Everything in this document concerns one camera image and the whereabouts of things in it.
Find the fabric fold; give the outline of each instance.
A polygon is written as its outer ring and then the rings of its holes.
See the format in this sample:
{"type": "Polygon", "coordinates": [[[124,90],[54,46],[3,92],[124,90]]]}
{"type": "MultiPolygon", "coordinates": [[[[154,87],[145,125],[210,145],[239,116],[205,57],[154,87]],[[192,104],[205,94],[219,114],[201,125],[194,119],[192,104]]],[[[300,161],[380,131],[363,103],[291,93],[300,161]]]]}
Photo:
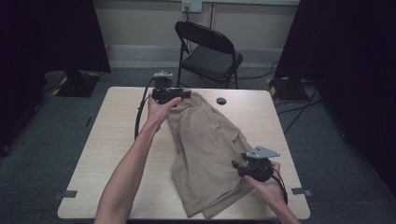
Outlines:
{"type": "Polygon", "coordinates": [[[241,152],[251,146],[203,96],[193,92],[168,119],[177,146],[172,177],[188,217],[212,218],[251,190],[231,164],[243,163],[241,152]]]}

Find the table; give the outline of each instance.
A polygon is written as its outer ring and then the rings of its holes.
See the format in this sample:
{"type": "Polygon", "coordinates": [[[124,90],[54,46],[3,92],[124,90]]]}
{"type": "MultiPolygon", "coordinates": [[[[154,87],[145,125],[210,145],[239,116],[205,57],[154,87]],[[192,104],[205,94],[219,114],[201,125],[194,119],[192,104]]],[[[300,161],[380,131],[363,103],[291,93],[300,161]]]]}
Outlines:
{"type": "MultiPolygon", "coordinates": [[[[281,163],[281,174],[289,194],[291,211],[306,219],[310,211],[303,194],[291,189],[301,183],[281,130],[268,91],[191,89],[239,127],[251,146],[268,147],[280,153],[273,158],[281,163]],[[218,105],[223,97],[226,105],[218,105]]],[[[81,153],[67,190],[76,190],[75,198],[63,198],[58,216],[64,219],[93,219],[102,191],[134,141],[134,124],[144,88],[113,87],[106,94],[92,131],[81,153]]],[[[147,107],[140,127],[147,119],[147,107]]],[[[167,121],[154,137],[148,154],[141,186],[129,219],[187,219],[175,188],[171,167],[177,157],[176,146],[167,121]]],[[[198,214],[190,219],[203,219],[198,214]]],[[[264,204],[256,190],[228,207],[213,219],[274,219],[275,214],[264,204]]]]}

